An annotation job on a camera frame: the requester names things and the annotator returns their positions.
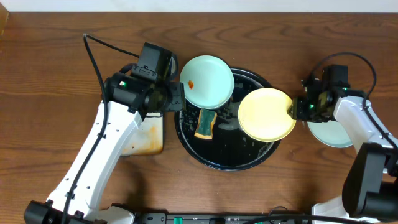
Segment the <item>mint plate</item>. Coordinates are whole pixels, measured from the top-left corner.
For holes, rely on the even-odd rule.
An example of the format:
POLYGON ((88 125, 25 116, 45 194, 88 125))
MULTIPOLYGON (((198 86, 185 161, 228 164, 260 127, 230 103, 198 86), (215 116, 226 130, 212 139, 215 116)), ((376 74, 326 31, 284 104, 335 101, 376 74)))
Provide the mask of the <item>mint plate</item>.
POLYGON ((323 144, 335 148, 345 148, 353 145, 347 132, 336 121, 325 123, 308 122, 311 133, 323 144))
POLYGON ((201 55, 188 61, 180 74, 185 99, 204 109, 224 105, 234 90, 233 73, 226 62, 211 55, 201 55))

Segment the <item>black rectangular soapy tray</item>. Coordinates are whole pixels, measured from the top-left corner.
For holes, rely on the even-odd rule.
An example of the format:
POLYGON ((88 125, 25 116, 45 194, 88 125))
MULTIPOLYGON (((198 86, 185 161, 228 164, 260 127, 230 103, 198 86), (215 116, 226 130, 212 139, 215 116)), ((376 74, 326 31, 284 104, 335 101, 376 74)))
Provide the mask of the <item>black rectangular soapy tray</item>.
POLYGON ((130 138, 121 156, 160 154, 164 148, 164 117, 161 113, 146 116, 138 131, 130 138))

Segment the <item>green yellow sponge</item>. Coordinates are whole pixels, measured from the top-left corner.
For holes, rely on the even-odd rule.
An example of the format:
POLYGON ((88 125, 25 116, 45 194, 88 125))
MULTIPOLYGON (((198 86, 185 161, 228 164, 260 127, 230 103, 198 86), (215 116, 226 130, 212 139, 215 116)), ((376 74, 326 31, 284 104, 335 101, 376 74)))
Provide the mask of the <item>green yellow sponge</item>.
POLYGON ((201 109, 194 136, 206 140, 213 139, 213 126, 216 123, 216 118, 215 111, 201 109))

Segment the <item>yellow plate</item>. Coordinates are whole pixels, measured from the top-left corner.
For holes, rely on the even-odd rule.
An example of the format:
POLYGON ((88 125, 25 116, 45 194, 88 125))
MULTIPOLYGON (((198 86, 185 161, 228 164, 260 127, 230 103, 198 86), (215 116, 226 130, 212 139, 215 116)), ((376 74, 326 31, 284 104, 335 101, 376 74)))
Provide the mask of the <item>yellow plate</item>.
POLYGON ((246 95, 238 108, 241 129, 251 138, 274 142, 286 137, 296 120, 288 115, 292 99, 275 88, 260 88, 246 95))

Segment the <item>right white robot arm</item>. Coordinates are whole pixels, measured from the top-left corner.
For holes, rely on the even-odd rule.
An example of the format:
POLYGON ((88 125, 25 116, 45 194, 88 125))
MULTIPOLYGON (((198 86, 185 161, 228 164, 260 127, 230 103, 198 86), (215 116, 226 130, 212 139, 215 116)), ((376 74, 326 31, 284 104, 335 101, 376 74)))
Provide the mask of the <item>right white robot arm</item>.
POLYGON ((340 198, 345 214, 396 221, 397 182, 382 177, 397 177, 397 138, 376 116, 365 92, 352 89, 346 79, 308 78, 302 85, 306 96, 294 98, 289 115, 294 120, 340 123, 356 149, 340 198))

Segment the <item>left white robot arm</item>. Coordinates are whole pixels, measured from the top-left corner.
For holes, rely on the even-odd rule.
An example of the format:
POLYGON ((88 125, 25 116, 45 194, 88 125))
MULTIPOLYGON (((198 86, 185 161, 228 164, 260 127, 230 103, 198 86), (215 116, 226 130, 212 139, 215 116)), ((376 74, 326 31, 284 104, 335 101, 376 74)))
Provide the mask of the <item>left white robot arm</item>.
POLYGON ((148 113, 185 107, 183 83, 153 74, 115 73, 103 86, 93 127, 71 168, 46 202, 31 201, 26 223, 133 223, 134 212, 120 205, 100 209, 104 188, 129 140, 148 113))

